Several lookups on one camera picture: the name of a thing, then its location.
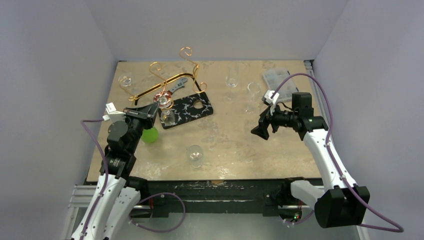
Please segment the clear stemmed glass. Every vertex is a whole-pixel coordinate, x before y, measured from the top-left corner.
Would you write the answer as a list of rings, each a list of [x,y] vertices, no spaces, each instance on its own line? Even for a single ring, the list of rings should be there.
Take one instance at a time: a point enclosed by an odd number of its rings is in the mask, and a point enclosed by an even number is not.
[[[172,109],[174,101],[169,92],[159,92],[154,98],[154,102],[159,102],[160,119],[165,126],[172,126],[176,122],[174,110]]]

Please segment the short ribbed clear goblet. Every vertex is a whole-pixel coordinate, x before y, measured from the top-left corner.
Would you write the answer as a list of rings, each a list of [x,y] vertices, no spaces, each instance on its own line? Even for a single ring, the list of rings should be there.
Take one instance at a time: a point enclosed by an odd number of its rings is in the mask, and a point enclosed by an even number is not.
[[[204,151],[199,145],[189,146],[186,153],[192,167],[200,168],[203,165]]]

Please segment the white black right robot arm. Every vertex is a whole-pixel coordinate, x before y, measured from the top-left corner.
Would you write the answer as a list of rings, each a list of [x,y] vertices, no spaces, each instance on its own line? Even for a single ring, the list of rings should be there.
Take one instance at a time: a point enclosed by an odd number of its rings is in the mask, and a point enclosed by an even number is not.
[[[324,189],[313,186],[307,180],[294,180],[281,189],[280,196],[288,204],[300,200],[314,210],[322,228],[360,225],[366,207],[357,199],[369,202],[367,187],[358,186],[341,163],[333,144],[326,137],[329,127],[322,116],[314,115],[312,95],[307,92],[292,94],[292,109],[281,110],[278,93],[268,90],[262,97],[267,106],[259,115],[258,125],[251,133],[268,140],[268,128],[275,133],[280,127],[291,128],[298,133],[317,165]]]

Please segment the green plastic wine glass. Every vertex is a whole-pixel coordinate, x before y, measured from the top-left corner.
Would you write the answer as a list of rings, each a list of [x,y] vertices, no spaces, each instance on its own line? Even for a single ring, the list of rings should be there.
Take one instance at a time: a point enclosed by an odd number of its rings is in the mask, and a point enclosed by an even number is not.
[[[150,144],[150,143],[154,143],[158,139],[158,137],[159,137],[159,132],[157,128],[153,126],[150,129],[144,129],[140,139],[144,143]]]

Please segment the clear round wine glass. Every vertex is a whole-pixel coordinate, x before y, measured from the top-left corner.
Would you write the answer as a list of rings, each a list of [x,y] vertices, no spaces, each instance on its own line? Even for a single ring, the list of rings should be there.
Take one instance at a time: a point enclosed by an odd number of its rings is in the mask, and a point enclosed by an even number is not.
[[[118,78],[118,83],[123,88],[128,88],[133,85],[134,75],[132,72],[125,72]]]

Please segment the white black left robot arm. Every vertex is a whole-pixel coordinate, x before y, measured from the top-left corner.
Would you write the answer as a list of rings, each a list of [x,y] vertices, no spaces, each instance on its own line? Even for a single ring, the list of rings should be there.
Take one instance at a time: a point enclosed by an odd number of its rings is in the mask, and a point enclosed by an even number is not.
[[[132,208],[149,199],[146,180],[131,177],[135,151],[144,130],[150,130],[159,110],[159,102],[143,107],[116,109],[106,104],[101,121],[109,121],[107,145],[95,142],[102,158],[95,192],[72,240],[114,240]]]

